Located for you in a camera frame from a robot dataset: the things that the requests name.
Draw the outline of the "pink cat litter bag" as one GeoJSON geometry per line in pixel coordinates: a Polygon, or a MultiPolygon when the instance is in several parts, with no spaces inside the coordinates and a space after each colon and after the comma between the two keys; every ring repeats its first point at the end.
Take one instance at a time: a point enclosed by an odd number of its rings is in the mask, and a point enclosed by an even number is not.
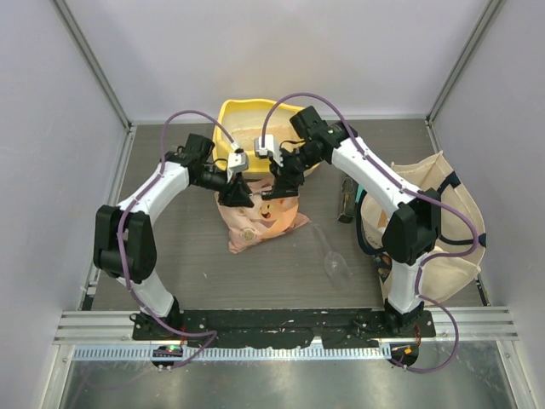
{"type": "Polygon", "coordinates": [[[216,201],[222,220],[229,233],[229,251],[238,254],[251,246],[277,238],[309,223],[309,218],[299,212],[297,197],[263,200],[261,193],[273,186],[267,178],[248,183],[254,206],[226,207],[216,201]]]}

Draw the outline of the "clear plastic scoop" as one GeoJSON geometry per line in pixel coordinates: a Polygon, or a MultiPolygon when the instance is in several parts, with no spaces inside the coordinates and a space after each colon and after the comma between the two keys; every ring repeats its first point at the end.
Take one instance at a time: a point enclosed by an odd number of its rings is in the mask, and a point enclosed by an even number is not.
{"type": "Polygon", "coordinates": [[[313,232],[324,255],[323,267],[325,275],[338,291],[346,291],[350,286],[352,273],[345,258],[334,251],[319,224],[313,224],[313,232]]]}

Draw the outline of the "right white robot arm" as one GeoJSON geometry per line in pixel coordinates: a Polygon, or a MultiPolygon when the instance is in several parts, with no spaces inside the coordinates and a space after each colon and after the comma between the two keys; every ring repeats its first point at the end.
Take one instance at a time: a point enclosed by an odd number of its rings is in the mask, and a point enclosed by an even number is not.
{"type": "Polygon", "coordinates": [[[305,181],[304,173],[326,162],[350,176],[362,189],[359,203],[374,203],[386,225],[372,251],[391,259],[389,290],[384,301],[384,327],[396,337],[411,331],[421,318],[422,263],[435,247],[441,231],[441,215],[434,189],[420,190],[388,168],[363,142],[345,119],[323,120],[314,107],[290,118],[302,144],[289,151],[262,133],[255,141],[255,154],[268,158],[274,177],[272,190],[264,199],[296,196],[305,181]]]}

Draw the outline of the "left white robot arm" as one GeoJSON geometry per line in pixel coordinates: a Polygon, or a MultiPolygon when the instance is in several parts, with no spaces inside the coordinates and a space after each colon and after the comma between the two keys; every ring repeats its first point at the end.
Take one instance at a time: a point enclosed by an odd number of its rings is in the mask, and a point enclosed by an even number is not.
{"type": "Polygon", "coordinates": [[[253,207],[251,190],[243,177],[249,167],[240,147],[229,153],[225,170],[209,161],[215,144],[191,134],[186,144],[167,152],[144,185],[116,205],[102,205],[95,215],[94,265],[125,285],[139,303],[141,316],[164,340],[181,331],[177,299],[158,276],[158,252],[153,225],[170,202],[190,186],[218,194],[221,205],[253,207]]]}

